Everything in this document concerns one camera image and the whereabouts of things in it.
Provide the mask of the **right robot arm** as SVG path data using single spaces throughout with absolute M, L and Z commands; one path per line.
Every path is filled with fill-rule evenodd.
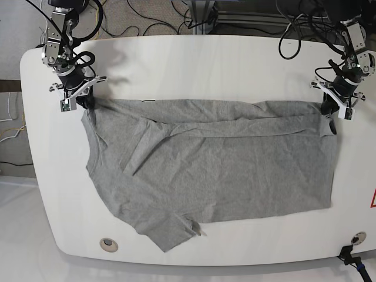
M 42 63 L 51 68 L 59 79 L 58 83 L 49 87 L 49 91 L 59 95 L 62 112 L 75 110 L 78 105 L 84 109 L 93 109 L 93 86 L 107 80 L 105 76 L 98 76 L 92 68 L 96 60 L 92 52 L 75 52 L 75 48 L 92 39 L 100 30 L 104 16 L 103 5 L 100 1 L 94 3 L 98 12 L 96 26 L 90 34 L 77 38 L 73 36 L 73 30 L 79 23 L 79 15 L 89 2 L 48 2 L 54 10 L 47 19 L 47 39 L 42 50 Z

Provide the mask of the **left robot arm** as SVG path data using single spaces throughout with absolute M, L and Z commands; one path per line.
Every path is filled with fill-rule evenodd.
M 342 50 L 321 36 L 313 25 L 313 18 L 323 13 L 342 40 Z M 307 20 L 311 31 L 343 60 L 341 64 L 328 61 L 327 69 L 335 72 L 334 80 L 322 78 L 321 82 L 311 84 L 323 91 L 321 114 L 330 117 L 337 113 L 340 119 L 351 120 L 354 106 L 365 100 L 356 89 L 375 72 L 375 57 L 366 46 L 367 33 L 375 32 L 375 1 L 322 1 L 311 10 Z

